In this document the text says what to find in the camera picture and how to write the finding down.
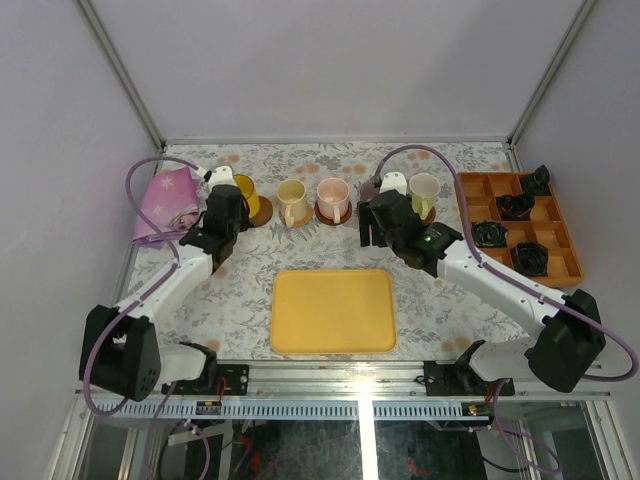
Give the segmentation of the purple mug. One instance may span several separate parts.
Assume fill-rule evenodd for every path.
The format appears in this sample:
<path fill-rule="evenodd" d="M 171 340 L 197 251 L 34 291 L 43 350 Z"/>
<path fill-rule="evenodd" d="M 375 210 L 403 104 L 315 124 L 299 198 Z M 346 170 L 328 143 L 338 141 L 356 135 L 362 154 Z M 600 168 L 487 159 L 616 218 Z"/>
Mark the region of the purple mug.
<path fill-rule="evenodd" d="M 360 187 L 359 196 L 362 202 L 370 202 L 373 200 L 380 191 L 380 186 L 370 179 L 363 183 Z"/>

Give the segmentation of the yellow glass mug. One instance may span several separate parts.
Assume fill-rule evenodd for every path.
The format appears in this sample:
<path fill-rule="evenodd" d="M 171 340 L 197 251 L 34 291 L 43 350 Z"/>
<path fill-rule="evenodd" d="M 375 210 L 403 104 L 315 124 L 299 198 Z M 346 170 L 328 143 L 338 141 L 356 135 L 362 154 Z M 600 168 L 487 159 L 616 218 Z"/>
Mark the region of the yellow glass mug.
<path fill-rule="evenodd" d="M 250 219 L 253 219 L 260 209 L 260 199 L 255 183 L 249 176 L 243 174 L 235 174 L 233 178 L 247 202 L 249 210 L 248 216 Z"/>

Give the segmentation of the dark brown wooden coaster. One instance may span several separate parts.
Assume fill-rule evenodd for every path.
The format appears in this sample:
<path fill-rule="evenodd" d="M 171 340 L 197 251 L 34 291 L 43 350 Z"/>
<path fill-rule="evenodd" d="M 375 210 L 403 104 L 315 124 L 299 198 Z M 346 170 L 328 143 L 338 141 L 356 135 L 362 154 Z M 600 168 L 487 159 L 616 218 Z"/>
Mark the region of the dark brown wooden coaster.
<path fill-rule="evenodd" d="M 258 212 L 249 219 L 251 228 L 259 228 L 266 225 L 272 218 L 273 205 L 265 196 L 259 196 Z"/>

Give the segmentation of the pink mug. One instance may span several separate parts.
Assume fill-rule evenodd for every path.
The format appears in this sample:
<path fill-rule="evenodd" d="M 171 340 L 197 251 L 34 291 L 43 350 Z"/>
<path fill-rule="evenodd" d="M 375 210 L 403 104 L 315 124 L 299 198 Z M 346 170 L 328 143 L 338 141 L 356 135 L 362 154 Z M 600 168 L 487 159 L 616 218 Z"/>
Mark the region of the pink mug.
<path fill-rule="evenodd" d="M 349 203 L 349 186 L 340 178 L 327 178 L 318 185 L 316 196 L 322 214 L 338 222 Z"/>

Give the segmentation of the light green mug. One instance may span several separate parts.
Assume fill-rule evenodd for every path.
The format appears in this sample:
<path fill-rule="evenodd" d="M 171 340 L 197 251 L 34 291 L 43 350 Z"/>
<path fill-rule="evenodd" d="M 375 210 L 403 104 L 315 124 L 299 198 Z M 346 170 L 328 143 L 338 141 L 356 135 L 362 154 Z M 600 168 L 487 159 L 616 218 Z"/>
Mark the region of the light green mug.
<path fill-rule="evenodd" d="M 439 180 L 428 173 L 413 175 L 408 183 L 413 211 L 425 220 L 434 208 L 441 191 Z"/>

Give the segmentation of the woven rattan coaster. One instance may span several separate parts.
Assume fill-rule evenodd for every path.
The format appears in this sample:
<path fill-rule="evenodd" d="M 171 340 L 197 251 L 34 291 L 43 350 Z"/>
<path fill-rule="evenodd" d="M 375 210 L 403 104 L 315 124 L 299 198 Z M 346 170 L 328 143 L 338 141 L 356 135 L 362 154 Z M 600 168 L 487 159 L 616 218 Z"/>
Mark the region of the woven rattan coaster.
<path fill-rule="evenodd" d="M 286 224 L 285 218 L 284 218 L 282 213 L 279 213 L 279 219 L 280 219 L 281 223 L 287 228 L 300 228 L 300 227 L 303 227 L 303 226 L 307 225 L 311 221 L 311 219 L 313 218 L 313 215 L 314 215 L 314 208 L 310 204 L 308 204 L 306 206 L 306 208 L 307 208 L 307 210 L 306 210 L 305 216 L 301 220 L 295 221 L 292 225 L 287 225 Z"/>

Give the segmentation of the cream yellow mug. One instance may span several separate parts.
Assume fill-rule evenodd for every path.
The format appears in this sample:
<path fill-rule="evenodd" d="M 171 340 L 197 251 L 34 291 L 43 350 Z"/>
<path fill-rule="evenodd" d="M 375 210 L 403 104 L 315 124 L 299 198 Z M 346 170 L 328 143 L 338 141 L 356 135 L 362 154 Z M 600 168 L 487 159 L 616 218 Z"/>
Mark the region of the cream yellow mug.
<path fill-rule="evenodd" d="M 279 202 L 279 213 L 282 213 L 286 224 L 292 225 L 306 214 L 307 191 L 303 182 L 287 179 L 280 183 L 276 196 Z"/>

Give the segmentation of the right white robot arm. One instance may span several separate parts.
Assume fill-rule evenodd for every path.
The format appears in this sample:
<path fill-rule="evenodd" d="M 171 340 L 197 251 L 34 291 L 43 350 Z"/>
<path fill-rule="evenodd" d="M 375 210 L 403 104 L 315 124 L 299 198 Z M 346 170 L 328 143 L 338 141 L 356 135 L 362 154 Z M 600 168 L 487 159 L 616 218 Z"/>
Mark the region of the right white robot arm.
<path fill-rule="evenodd" d="M 478 394 L 517 369 L 562 393 L 585 379 L 606 344 L 592 295 L 581 289 L 567 295 L 540 285 L 484 253 L 473 254 L 466 239 L 447 225 L 424 225 L 412 208 L 403 174 L 377 175 L 372 183 L 368 208 L 384 245 L 408 267 L 475 294 L 529 336 L 523 344 L 481 344 L 456 369 L 463 392 Z"/>

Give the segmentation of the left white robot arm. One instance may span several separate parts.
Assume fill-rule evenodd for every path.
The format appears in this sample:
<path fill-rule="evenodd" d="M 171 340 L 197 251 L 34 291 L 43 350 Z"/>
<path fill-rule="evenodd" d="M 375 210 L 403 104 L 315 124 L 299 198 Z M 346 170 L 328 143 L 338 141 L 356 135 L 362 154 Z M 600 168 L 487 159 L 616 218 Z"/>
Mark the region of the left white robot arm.
<path fill-rule="evenodd" d="M 219 381 L 213 350 L 193 342 L 160 345 L 156 324 L 172 315 L 197 286 L 229 258 L 249 228 L 249 206 L 230 167 L 196 170 L 206 181 L 206 209 L 178 242 L 174 258 L 139 292 L 88 314 L 79 365 L 83 395 L 94 387 L 140 402 L 164 385 L 176 391 L 212 392 Z"/>

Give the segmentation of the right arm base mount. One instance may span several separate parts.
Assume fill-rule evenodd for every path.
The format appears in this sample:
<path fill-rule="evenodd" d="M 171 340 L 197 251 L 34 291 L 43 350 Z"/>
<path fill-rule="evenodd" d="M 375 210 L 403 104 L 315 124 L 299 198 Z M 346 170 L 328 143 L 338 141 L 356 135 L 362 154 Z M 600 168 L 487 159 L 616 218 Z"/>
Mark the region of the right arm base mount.
<path fill-rule="evenodd" d="M 521 364 L 521 348 L 515 342 L 474 341 L 455 362 L 424 361 L 423 374 L 414 379 L 431 397 L 480 397 L 488 403 L 498 384 L 501 393 L 515 395 L 512 377 Z"/>

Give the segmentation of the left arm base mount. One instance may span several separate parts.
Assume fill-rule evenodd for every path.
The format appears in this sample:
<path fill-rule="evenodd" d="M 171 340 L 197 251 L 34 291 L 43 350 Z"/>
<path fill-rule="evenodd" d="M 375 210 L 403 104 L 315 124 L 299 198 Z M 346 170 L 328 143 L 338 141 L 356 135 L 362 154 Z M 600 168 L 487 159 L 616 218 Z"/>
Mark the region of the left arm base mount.
<path fill-rule="evenodd" d="M 182 342 L 160 349 L 161 371 L 156 388 L 166 394 L 172 384 L 173 393 L 184 396 L 245 396 L 250 367 L 225 364 L 217 353 L 206 346 Z"/>

